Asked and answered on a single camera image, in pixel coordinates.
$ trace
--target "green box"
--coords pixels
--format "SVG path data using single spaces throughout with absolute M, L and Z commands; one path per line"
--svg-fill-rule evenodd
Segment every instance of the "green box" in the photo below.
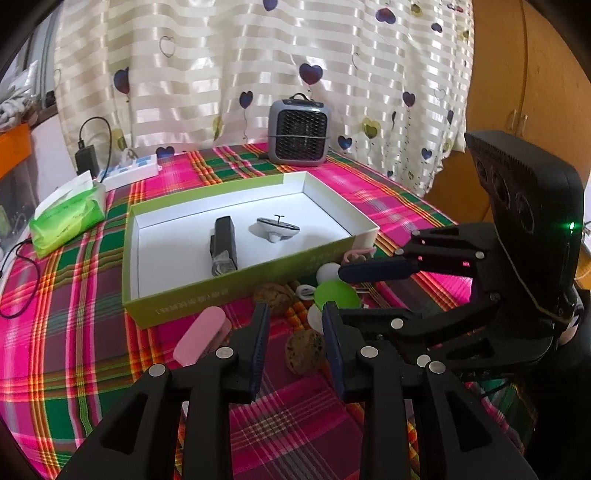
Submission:
M 256 218 L 276 215 L 276 210 L 286 215 L 282 220 L 305 226 L 295 237 L 272 244 L 256 231 Z M 215 217 L 228 214 L 235 224 L 239 269 L 206 278 Z M 262 283 L 287 283 L 327 262 L 340 263 L 347 250 L 373 246 L 378 231 L 308 172 L 235 180 L 148 200 L 128 214 L 123 305 L 140 328 L 159 325 L 246 297 Z

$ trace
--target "transparent container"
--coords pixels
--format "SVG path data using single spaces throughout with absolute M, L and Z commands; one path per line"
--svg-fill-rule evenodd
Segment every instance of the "transparent container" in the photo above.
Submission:
M 0 179 L 0 258 L 18 242 L 35 213 L 37 199 L 29 173 L 33 162 L 29 156 Z

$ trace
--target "wooden wardrobe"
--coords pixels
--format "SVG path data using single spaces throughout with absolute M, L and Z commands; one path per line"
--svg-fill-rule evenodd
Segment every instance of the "wooden wardrobe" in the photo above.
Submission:
M 525 0 L 472 0 L 475 51 L 467 130 L 501 129 L 591 169 L 591 83 L 558 32 Z M 456 222 L 492 221 L 469 152 L 443 161 L 425 199 Z

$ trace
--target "heart-patterned curtain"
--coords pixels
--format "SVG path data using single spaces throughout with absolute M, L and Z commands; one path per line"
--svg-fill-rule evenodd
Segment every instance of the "heart-patterned curtain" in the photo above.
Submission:
M 463 149 L 473 37 L 469 0 L 65 0 L 56 98 L 72 157 L 94 115 L 115 151 L 166 156 L 265 141 L 301 92 L 335 151 L 423 195 Z M 104 125 L 85 138 L 104 164 Z

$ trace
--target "orange box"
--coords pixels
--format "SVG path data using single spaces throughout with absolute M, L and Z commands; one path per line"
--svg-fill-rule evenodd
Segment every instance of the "orange box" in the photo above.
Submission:
M 27 124 L 0 134 L 0 179 L 31 155 L 31 131 Z

